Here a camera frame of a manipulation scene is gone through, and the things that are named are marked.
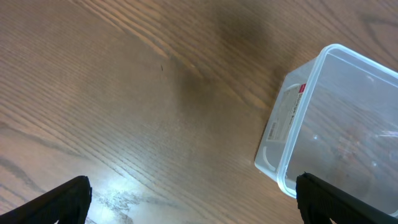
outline sticker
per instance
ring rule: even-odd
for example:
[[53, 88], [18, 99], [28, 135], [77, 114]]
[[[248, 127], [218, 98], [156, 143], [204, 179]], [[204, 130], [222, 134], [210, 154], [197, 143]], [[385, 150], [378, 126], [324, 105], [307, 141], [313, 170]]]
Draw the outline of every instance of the sticker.
[[304, 89], [305, 84], [289, 88], [284, 92], [277, 110], [277, 117], [271, 123], [267, 140], [286, 142]]

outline wooden surface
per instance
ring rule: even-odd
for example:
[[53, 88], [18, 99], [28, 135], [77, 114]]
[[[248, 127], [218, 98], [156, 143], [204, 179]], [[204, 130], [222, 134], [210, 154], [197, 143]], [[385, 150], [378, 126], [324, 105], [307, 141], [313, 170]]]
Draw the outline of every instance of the wooden surface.
[[0, 213], [77, 175], [87, 223], [302, 223], [254, 167], [288, 71], [339, 42], [398, 70], [398, 3], [0, 3]]

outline wooden table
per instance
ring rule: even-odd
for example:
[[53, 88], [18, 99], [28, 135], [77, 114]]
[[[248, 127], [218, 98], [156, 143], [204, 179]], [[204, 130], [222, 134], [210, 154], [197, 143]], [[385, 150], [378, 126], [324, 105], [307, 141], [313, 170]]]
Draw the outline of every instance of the wooden table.
[[0, 213], [87, 175], [87, 223], [302, 223], [254, 167], [287, 72], [398, 70], [397, 1], [4, 0]]

